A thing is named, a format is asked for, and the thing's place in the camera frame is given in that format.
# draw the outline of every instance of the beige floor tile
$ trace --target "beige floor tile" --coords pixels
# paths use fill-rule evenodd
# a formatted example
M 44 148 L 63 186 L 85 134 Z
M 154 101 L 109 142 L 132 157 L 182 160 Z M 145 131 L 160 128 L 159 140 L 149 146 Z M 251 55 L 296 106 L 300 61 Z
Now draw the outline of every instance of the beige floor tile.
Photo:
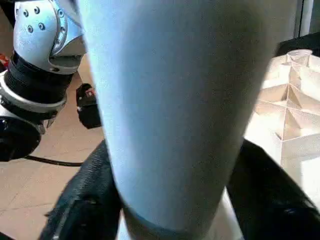
M 81 80 L 81 77 L 79 76 L 79 73 L 76 72 L 74 75 L 73 75 L 73 78 L 72 78 L 72 82 L 70 83 L 70 86 L 68 88 L 68 91 L 70 90 L 76 90 L 78 87 L 80 87 L 80 85 L 82 84 L 82 80 Z
M 54 154 L 59 154 L 54 149 L 54 145 L 60 141 L 61 137 L 65 133 L 65 129 L 53 129 L 49 128 L 45 135 L 41 137 L 40 144 L 38 147 L 30 154 L 37 157 L 46 157 Z
M 84 149 L 95 149 L 104 139 L 102 128 L 86 129 L 82 125 L 69 126 L 53 146 L 56 154 L 73 153 Z
M 52 205 L 10 209 L 0 215 L 0 232 L 16 240 L 36 240 L 47 222 Z
M 10 164 L 17 164 L 20 162 L 26 161 L 24 158 L 19 158 L 19 159 L 13 159 L 10 161 L 0 161 L 0 168 L 5 168 L 6 166 L 10 165 Z
M 81 124 L 77 113 L 76 90 L 68 89 L 67 102 L 59 112 L 51 128 L 60 129 L 74 124 Z
M 78 167 L 43 164 L 14 198 L 9 209 L 54 204 Z
M 32 175 L 43 165 L 35 161 L 6 163 L 0 167 L 0 210 L 5 210 Z
M 93 148 L 83 149 L 83 150 L 74 151 L 74 152 L 51 155 L 51 156 L 47 156 L 46 158 L 57 160 L 57 161 L 70 162 L 70 163 L 83 163 L 87 159 L 87 157 L 90 155 L 90 153 L 92 153 L 93 150 L 94 150 Z

